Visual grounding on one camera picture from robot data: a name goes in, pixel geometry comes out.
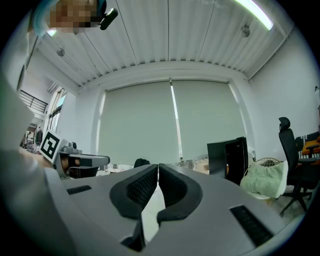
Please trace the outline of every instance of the ceiling light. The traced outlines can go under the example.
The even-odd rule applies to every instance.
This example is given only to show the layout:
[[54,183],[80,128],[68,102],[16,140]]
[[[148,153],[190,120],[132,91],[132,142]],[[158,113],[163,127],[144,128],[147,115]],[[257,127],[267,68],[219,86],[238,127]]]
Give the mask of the ceiling light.
[[53,37],[56,32],[57,32],[56,29],[49,29],[49,30],[47,31],[47,33],[48,33],[48,35],[49,35],[50,37]]
[[256,16],[268,30],[271,30],[274,24],[268,16],[260,9],[260,7],[252,0],[235,0],[245,8],[247,8],[254,16]]

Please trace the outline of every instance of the person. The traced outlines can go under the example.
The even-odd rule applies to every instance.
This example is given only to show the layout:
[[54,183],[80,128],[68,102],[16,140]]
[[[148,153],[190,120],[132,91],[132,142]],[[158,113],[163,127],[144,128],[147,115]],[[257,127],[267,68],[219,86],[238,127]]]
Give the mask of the person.
[[[42,0],[20,22],[0,57],[0,132],[8,135],[0,141],[0,150],[18,150],[23,157],[34,158],[42,167],[52,168],[42,155],[19,147],[21,137],[33,118],[33,113],[21,102],[17,93],[32,54],[30,43],[35,46],[37,38],[43,37],[50,29],[69,33],[96,26],[105,8],[105,0]],[[66,171],[68,159],[61,162]]]

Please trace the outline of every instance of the black vent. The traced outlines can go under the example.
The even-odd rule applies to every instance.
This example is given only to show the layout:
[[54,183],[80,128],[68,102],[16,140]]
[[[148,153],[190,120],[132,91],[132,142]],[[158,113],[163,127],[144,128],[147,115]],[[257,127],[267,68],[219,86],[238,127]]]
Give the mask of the black vent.
[[251,238],[255,246],[260,246],[272,238],[272,234],[243,205],[231,208],[230,211]]
[[91,187],[88,185],[84,186],[77,186],[73,188],[68,188],[66,191],[69,193],[69,195],[77,194],[83,191],[91,190]]

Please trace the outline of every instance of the window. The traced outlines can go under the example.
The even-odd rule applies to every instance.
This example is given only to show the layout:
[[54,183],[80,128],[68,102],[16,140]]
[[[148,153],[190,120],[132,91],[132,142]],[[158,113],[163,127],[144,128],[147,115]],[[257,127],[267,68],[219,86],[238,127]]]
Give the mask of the window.
[[58,120],[60,116],[60,111],[62,108],[62,105],[65,101],[67,95],[67,91],[64,89],[61,89],[55,97],[53,107],[51,109],[51,113],[49,116],[49,122],[48,122],[48,129],[53,131],[54,133],[57,132],[57,126],[58,126]]

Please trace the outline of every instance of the office chair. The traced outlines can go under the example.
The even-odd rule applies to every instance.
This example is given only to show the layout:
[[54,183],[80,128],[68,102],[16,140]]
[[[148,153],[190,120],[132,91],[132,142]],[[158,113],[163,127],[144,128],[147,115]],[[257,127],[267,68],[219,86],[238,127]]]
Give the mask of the office chair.
[[299,159],[299,151],[295,142],[294,133],[289,128],[289,119],[286,117],[280,117],[279,120],[281,122],[279,138],[286,160],[288,161],[288,176],[286,184],[294,186],[293,192],[283,194],[285,197],[292,198],[288,205],[281,211],[280,215],[283,216],[285,210],[287,210],[293,202],[297,200],[304,211],[307,211],[303,197],[311,196],[312,193],[306,192],[307,189],[313,190],[320,180],[320,166],[310,164],[320,160],[320,157]]

